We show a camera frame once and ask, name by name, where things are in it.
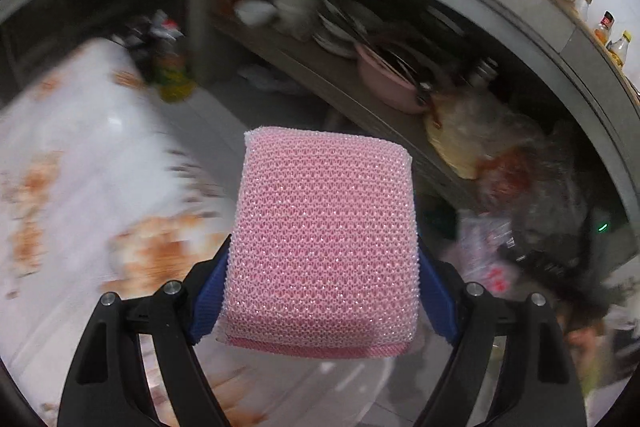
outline cooking oil bottle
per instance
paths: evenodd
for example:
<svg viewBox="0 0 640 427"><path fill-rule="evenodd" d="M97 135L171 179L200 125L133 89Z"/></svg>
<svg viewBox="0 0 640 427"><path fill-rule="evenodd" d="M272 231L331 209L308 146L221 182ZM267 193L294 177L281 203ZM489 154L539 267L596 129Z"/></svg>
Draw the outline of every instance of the cooking oil bottle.
<svg viewBox="0 0 640 427"><path fill-rule="evenodd" d="M186 39L178 25L158 11L151 33L158 38L154 66L160 98L165 102L181 102L196 88L187 69Z"/></svg>
<svg viewBox="0 0 640 427"><path fill-rule="evenodd" d="M608 48L611 58L617 65L619 65L619 67L622 67L625 65L626 50L629 48L630 42L631 42L631 33L625 30L622 33L622 36L616 42L610 45L610 47Z"/></svg>

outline wall tile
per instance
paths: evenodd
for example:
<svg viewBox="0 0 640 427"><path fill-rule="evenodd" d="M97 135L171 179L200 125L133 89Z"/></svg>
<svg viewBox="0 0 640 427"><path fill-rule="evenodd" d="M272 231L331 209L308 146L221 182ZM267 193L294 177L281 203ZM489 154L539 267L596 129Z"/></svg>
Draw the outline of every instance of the wall tile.
<svg viewBox="0 0 640 427"><path fill-rule="evenodd" d="M409 420L399 417L378 404L373 404L358 427L411 427L411 425L412 422Z"/></svg>

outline pink mesh scrub sponge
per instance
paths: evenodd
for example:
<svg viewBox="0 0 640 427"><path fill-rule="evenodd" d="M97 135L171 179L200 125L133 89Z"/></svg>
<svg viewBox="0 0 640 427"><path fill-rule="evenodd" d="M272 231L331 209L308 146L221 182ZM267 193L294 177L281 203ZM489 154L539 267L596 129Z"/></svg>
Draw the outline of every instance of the pink mesh scrub sponge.
<svg viewBox="0 0 640 427"><path fill-rule="evenodd" d="M419 302L407 151L279 127L248 132L245 142L226 341L315 358L405 351Z"/></svg>

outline condiment bottle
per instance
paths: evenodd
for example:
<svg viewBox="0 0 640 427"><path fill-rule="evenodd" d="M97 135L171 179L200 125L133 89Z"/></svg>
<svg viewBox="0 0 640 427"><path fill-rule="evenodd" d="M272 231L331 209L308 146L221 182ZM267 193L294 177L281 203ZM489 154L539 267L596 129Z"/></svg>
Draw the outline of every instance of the condiment bottle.
<svg viewBox="0 0 640 427"><path fill-rule="evenodd" d="M625 65L626 50L629 48L629 42L631 42L631 33L625 30L622 36L609 47L611 58L620 67Z"/></svg>
<svg viewBox="0 0 640 427"><path fill-rule="evenodd" d="M613 15L609 12L604 12L604 17L600 21L600 24L598 24L593 30L594 35L596 35L596 38L602 42L602 44L606 44L609 40L609 34L611 33L613 22Z"/></svg>
<svg viewBox="0 0 640 427"><path fill-rule="evenodd" d="M589 12L589 5L593 0L577 0L575 2L575 9L578 12L580 18L587 22L587 16Z"/></svg>

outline pink pot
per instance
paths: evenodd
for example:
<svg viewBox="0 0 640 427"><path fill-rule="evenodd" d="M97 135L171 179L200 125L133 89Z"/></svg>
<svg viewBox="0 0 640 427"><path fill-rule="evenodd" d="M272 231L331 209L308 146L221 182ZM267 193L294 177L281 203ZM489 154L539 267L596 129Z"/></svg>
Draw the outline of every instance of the pink pot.
<svg viewBox="0 0 640 427"><path fill-rule="evenodd" d="M358 74L362 81L380 100L391 107L409 114L427 111L427 107L418 104L414 86L389 70L377 55L368 48L356 44L358 52Z"/></svg>

